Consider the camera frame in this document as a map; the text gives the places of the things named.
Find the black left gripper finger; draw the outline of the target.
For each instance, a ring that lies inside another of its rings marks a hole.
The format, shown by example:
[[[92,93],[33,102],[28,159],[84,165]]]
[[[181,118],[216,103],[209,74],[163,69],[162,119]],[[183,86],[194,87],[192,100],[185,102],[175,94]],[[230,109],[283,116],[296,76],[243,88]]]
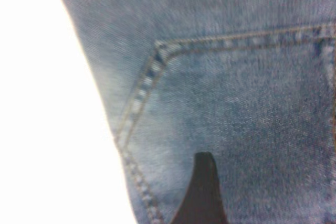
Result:
[[[219,188],[217,166],[212,153],[195,154],[190,183],[171,223],[228,223]]]

